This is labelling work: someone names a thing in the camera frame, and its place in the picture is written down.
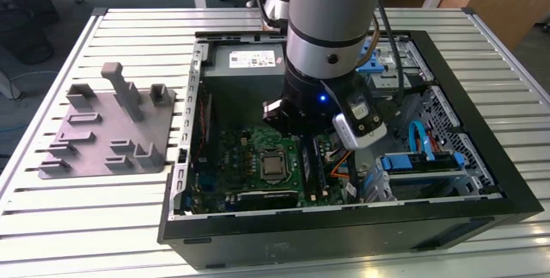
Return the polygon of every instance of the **floor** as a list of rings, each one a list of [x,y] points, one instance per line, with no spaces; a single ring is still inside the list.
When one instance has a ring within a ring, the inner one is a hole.
[[[244,6],[246,0],[206,0],[210,7],[224,8]],[[49,25],[43,31],[54,47],[53,57],[43,63],[31,66],[22,65],[0,48],[0,69],[10,77],[31,71],[58,71],[78,38],[79,32],[89,18],[93,7],[110,8],[193,8],[193,0],[85,0],[74,4],[73,0],[51,0],[61,21]],[[544,90],[550,90],[550,34],[533,27],[513,51],[520,63],[539,81]],[[19,102],[0,97],[0,155],[10,154],[25,132],[25,125],[30,122],[39,106],[46,90],[54,79],[54,74],[34,74],[15,81],[17,87],[26,94]],[[6,163],[0,158],[0,171]]]

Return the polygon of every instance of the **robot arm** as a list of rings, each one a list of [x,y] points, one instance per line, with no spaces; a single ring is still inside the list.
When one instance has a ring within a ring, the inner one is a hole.
[[[385,126],[354,71],[377,0],[290,0],[281,98],[264,103],[264,122],[282,134],[334,128],[346,149],[366,147]]]

